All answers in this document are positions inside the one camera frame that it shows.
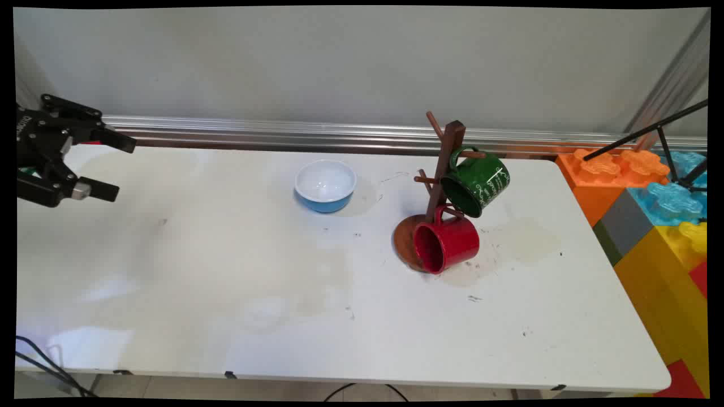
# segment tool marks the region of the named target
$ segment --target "yellow lego block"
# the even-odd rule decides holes
[[[658,229],[654,228],[613,269],[633,306],[639,309],[641,306],[651,306],[653,295],[665,286],[662,270],[677,263],[676,256],[667,249]]]
[[[690,272],[707,259],[707,223],[682,222],[678,227],[656,226],[678,262]]]
[[[696,289],[693,282],[691,285],[693,289]],[[707,335],[706,301],[704,301],[703,310],[696,310],[682,304],[681,298],[681,295],[671,290],[661,290],[654,299],[651,312],[662,328],[667,345],[674,348],[674,354],[681,356],[699,388],[706,397],[709,397],[709,337]]]
[[[689,276],[706,260],[706,223],[656,226],[614,270],[666,364],[679,358],[710,396],[707,299]]]
[[[649,333],[656,350],[659,351],[659,355],[664,361],[664,364],[668,366],[681,359],[681,352],[679,352],[674,344],[671,343],[670,339],[666,335],[666,331],[664,331],[656,315],[651,311],[651,309],[644,306],[636,307],[636,312],[639,314],[641,322],[644,323],[644,327]]]

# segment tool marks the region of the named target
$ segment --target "blue bowl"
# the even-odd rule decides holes
[[[308,208],[334,212],[344,208],[357,186],[357,174],[341,161],[319,160],[297,174],[294,190]]]

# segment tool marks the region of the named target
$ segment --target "round wooden base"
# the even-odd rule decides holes
[[[392,234],[392,242],[395,245],[397,256],[400,257],[404,263],[406,263],[411,269],[419,272],[424,272],[422,268],[422,262],[415,253],[415,245],[412,241],[412,232],[415,230],[415,226],[418,223],[425,221],[425,215],[413,215],[405,218],[395,228],[395,232]]]

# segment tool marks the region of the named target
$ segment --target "white wall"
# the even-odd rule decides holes
[[[106,114],[426,125],[432,109],[469,127],[619,132],[704,12],[320,6],[13,18],[16,59],[34,59],[44,87]]]
[[[709,80],[707,79],[699,90],[696,92],[693,98],[686,104],[686,107],[697,104],[704,99],[709,98]],[[709,107],[705,107],[701,110],[690,114],[689,116],[682,117],[681,119],[671,123],[664,127],[665,135],[672,135],[675,137],[707,137],[708,128],[707,120],[709,117]]]

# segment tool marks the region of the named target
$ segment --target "wooden peg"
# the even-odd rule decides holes
[[[425,170],[424,170],[424,169],[420,168],[420,170],[419,170],[418,172],[420,173],[420,175],[421,175],[423,178],[427,178],[427,175],[425,175]],[[430,184],[426,183],[426,184],[425,184],[425,188],[427,189],[427,193],[432,193],[432,186],[430,186]]]
[[[424,182],[426,184],[437,184],[437,180],[434,178],[428,178],[428,177],[414,177],[413,178],[415,182]]]
[[[460,156],[467,159],[484,159],[486,157],[485,153],[479,153],[477,151],[463,151],[460,153]]]
[[[428,111],[426,113],[428,121],[430,121],[430,125],[432,126],[433,130],[435,130],[435,133],[437,134],[437,138],[442,140],[442,130],[440,130],[440,125],[437,124],[437,120],[435,120],[435,116],[432,115],[432,112]]]

